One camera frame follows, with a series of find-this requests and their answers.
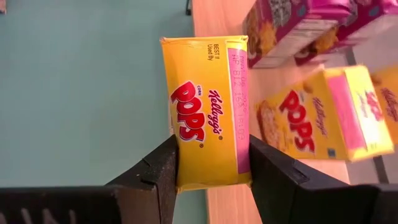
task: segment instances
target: wooden table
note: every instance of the wooden table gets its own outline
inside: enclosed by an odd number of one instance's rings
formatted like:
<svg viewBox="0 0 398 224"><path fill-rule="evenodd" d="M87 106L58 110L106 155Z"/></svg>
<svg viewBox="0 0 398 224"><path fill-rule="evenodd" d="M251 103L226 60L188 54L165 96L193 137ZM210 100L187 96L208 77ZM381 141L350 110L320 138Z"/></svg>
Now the wooden table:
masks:
<svg viewBox="0 0 398 224"><path fill-rule="evenodd" d="M242 21L254 0L193 0L195 36L239 35ZM254 104L286 85L299 81L322 66L296 67L291 60L282 68L249 71L250 133L261 137ZM349 183L344 161L303 160L332 177ZM246 185L207 190L208 221L211 224L261 223L250 189Z"/></svg>

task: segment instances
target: blue-green wall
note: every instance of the blue-green wall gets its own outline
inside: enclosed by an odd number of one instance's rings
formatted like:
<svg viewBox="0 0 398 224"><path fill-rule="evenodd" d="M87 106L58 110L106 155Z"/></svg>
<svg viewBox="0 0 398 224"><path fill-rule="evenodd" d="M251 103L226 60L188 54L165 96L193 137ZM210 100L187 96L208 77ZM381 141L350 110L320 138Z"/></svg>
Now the blue-green wall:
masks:
<svg viewBox="0 0 398 224"><path fill-rule="evenodd" d="M193 34L185 0L7 3L0 186L105 184L168 137L159 37ZM187 220L206 222L203 191L179 196Z"/></svg>

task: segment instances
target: yellow cereal box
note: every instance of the yellow cereal box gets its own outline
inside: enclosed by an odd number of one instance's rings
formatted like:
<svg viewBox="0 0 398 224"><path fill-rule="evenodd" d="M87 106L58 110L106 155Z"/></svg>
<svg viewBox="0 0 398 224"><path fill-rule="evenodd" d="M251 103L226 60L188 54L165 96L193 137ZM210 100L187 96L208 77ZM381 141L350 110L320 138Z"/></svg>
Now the yellow cereal box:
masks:
<svg viewBox="0 0 398 224"><path fill-rule="evenodd" d="M393 152L364 66L333 68L258 104L263 138L297 159L355 161Z"/></svg>
<svg viewBox="0 0 398 224"><path fill-rule="evenodd" d="M178 191L248 183L246 36L161 39Z"/></svg>
<svg viewBox="0 0 398 224"><path fill-rule="evenodd" d="M372 82L381 110L390 131L392 142L398 144L398 66L391 66L372 74Z"/></svg>

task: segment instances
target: pops logo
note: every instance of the pops logo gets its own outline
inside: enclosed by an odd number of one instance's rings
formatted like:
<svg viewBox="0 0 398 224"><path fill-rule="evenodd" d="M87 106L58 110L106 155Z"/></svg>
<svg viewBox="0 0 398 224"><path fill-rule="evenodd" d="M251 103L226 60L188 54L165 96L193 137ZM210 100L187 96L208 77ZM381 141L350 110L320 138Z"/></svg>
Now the pops logo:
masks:
<svg viewBox="0 0 398 224"><path fill-rule="evenodd" d="M307 111L305 107L300 104L299 96L295 91L290 91L285 100L279 106L279 110L283 113L287 110L287 120L292 132L296 132L294 143L300 151L309 150L315 153L315 145L312 139L312 125L311 122L306 121L305 117Z"/></svg>
<svg viewBox="0 0 398 224"><path fill-rule="evenodd" d="M180 137L184 141L205 140L205 114L200 111L201 100L191 81L179 86L170 96L172 103L177 102L177 122L180 124Z"/></svg>

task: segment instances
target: pink label panel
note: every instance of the pink label panel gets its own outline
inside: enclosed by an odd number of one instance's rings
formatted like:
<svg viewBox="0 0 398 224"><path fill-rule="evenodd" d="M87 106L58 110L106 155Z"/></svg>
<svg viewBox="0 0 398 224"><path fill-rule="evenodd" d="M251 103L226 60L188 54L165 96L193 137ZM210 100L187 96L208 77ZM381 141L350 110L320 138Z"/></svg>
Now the pink label panel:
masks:
<svg viewBox="0 0 398 224"><path fill-rule="evenodd" d="M346 147L350 150L366 146L345 75L329 78L328 86L336 106Z"/></svg>
<svg viewBox="0 0 398 224"><path fill-rule="evenodd" d="M249 163L249 98L247 53L228 49L229 75L234 109L238 173L250 171Z"/></svg>

